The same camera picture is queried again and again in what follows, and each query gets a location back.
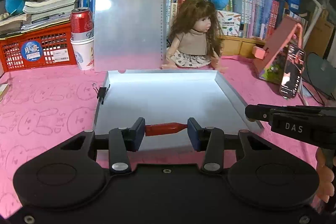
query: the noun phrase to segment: human hand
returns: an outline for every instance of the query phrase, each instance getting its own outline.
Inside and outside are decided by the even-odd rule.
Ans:
[[[317,190],[317,196],[324,202],[328,202],[331,196],[334,196],[335,188],[332,184],[335,175],[330,168],[326,166],[326,158],[323,155],[322,149],[318,148],[316,151],[317,166],[316,171],[320,177],[320,185]]]

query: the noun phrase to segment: phone screen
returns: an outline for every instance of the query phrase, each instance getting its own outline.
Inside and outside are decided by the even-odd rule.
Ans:
[[[285,70],[280,86],[280,94],[287,98],[294,98],[299,88],[301,74],[303,73],[303,63],[305,52],[296,45],[288,45],[288,54]]]

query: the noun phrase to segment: brown hair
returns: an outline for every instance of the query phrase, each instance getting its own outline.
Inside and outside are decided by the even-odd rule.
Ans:
[[[207,53],[213,57],[213,51],[218,56],[221,55],[221,41],[217,37],[219,22],[217,19],[217,11],[215,6],[205,0],[185,0],[178,9],[177,17],[175,18],[170,30],[169,40],[173,41],[177,34],[188,33],[195,25],[196,21],[209,17],[211,27],[206,33],[207,37]]]

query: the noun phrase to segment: soda can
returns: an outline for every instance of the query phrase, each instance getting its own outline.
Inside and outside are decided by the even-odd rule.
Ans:
[[[73,9],[70,15],[70,24],[73,41],[83,41],[93,37],[93,20],[90,8]]]

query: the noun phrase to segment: metal sheet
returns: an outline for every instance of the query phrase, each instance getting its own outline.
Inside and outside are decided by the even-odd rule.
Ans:
[[[194,117],[202,127],[221,128],[227,134],[240,129],[258,133],[263,128],[260,122],[246,119],[246,102],[217,71],[109,71],[104,86],[109,84],[104,104],[97,106],[96,134],[131,127],[138,117],[144,117],[146,124],[187,123]],[[144,137],[139,151],[183,147],[191,148],[186,130]]]

